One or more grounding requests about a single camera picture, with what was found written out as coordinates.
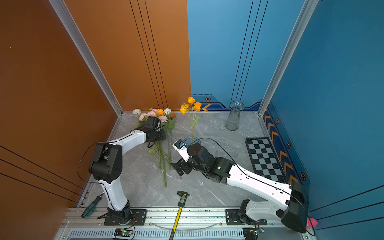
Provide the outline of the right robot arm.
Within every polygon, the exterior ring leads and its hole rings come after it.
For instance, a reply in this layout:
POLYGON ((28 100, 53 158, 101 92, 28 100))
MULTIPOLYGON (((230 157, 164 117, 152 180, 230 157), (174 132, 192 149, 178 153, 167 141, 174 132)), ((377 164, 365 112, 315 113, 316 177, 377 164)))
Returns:
POLYGON ((243 200, 238 210, 242 223, 255 225, 262 219, 280 221, 301 234, 315 227, 308 214, 308 195, 300 183, 280 183, 259 176, 234 160, 214 157, 199 143, 187 146, 178 140, 173 148, 181 156, 177 163, 172 164, 180 176, 195 170, 215 183, 237 187, 264 199, 261 203, 243 200))

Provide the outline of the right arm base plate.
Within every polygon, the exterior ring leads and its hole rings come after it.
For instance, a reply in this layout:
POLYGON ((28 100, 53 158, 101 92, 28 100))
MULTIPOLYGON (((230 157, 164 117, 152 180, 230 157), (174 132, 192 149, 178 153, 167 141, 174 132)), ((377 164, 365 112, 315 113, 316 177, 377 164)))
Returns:
POLYGON ((226 209, 226 222, 228 226, 239 226, 239 225, 249 225, 249 226, 266 226, 268 224, 267 220, 252 220, 244 213, 240 213, 239 209, 226 209))

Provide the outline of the blue purple glass vase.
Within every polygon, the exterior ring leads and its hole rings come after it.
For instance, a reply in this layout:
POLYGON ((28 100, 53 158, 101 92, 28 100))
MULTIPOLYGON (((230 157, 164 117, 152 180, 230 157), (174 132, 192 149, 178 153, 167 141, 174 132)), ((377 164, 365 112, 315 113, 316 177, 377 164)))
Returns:
POLYGON ((197 143, 201 143, 200 139, 197 138, 197 137, 191 137, 191 136, 188 136, 186 137, 183 142, 186 144, 186 146, 190 146, 191 144, 197 144, 197 143))

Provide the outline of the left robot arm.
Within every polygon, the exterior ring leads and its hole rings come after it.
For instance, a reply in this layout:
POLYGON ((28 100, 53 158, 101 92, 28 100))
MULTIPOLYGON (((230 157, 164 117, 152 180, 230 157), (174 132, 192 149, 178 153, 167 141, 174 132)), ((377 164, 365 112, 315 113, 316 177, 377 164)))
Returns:
POLYGON ((107 213, 101 216, 105 219, 104 225, 123 226, 129 224, 133 218, 134 214, 124 194, 120 178, 123 155, 138 145, 165 140, 165 130, 161 129, 160 123, 158 118, 149 117, 143 126, 129 134, 110 142, 96 144, 89 172, 101 185, 107 198, 107 213))

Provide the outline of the yellow poppy flower stem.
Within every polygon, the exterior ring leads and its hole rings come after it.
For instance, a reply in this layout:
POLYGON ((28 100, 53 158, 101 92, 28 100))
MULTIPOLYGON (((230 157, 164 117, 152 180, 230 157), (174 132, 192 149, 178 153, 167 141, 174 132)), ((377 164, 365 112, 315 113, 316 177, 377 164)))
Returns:
POLYGON ((197 102, 193 97, 188 97, 186 103, 182 103, 180 112, 188 115, 191 127, 191 137, 195 136, 195 128, 199 121, 198 113, 202 110, 202 104, 197 102))

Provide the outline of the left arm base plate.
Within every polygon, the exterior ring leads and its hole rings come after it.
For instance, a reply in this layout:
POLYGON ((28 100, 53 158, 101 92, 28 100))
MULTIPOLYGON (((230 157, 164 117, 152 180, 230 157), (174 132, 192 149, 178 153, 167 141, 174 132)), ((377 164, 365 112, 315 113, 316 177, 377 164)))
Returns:
POLYGON ((114 211, 107 208, 107 210, 105 226, 144 226, 148 212, 146 209, 114 211))

